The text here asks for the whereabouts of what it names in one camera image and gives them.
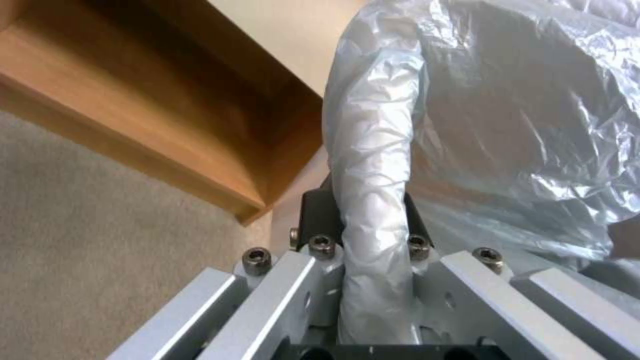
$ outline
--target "floor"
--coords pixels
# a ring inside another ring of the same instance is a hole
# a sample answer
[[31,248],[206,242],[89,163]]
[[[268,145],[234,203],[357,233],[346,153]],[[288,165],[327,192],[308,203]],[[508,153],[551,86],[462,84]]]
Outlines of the floor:
[[270,230],[0,112],[0,359],[104,358]]

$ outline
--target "bolt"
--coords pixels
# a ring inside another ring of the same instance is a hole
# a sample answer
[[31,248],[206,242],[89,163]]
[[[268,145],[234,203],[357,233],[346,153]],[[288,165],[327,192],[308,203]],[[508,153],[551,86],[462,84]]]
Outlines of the bolt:
[[427,239],[420,235],[411,234],[409,240],[406,241],[409,246],[409,259],[412,261],[422,261],[429,257],[431,244]]
[[300,237],[300,232],[297,227],[292,227],[289,229],[289,250],[296,251],[298,249],[298,239]]
[[504,266],[502,254],[496,250],[490,247],[479,247],[474,250],[473,256],[496,274],[502,272],[502,267]]
[[328,235],[315,235],[309,239],[309,254],[318,260],[333,259],[335,240]]
[[249,275],[264,275],[271,269],[271,253],[264,247],[252,247],[242,255],[242,265]]

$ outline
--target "plastic sheet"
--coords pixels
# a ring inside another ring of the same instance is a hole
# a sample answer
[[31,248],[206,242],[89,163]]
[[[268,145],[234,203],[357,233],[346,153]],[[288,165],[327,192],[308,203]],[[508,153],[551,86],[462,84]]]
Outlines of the plastic sheet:
[[607,225],[640,212],[638,13],[633,1],[578,0],[360,11],[323,109],[346,225],[341,342],[416,341],[410,173],[444,253],[489,245],[572,268],[609,254]]

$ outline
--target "wooden board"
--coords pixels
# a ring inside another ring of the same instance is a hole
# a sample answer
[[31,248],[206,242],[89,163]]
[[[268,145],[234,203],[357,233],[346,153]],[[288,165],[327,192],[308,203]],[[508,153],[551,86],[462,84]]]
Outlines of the wooden board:
[[320,97],[205,0],[35,1],[0,32],[0,96],[244,224],[321,145]]
[[0,33],[1,81],[264,207],[262,99],[159,19],[118,10],[113,21],[76,1],[38,3]]
[[24,13],[29,0],[2,0],[0,1],[0,31]]
[[273,98],[293,78],[282,64],[207,0],[143,1],[266,98]]

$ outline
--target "metal bar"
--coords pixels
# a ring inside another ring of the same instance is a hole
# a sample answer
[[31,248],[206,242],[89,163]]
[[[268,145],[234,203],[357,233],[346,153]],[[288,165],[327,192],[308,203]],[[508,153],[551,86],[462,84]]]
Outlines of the metal bar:
[[416,276],[423,325],[446,342],[492,340],[512,359],[602,359],[466,251]]
[[314,258],[287,252],[198,359],[271,359],[282,340],[304,336],[322,297]]
[[108,359],[192,359],[247,295],[243,278],[206,268]]
[[558,269],[511,284],[608,359],[640,358],[640,322]]

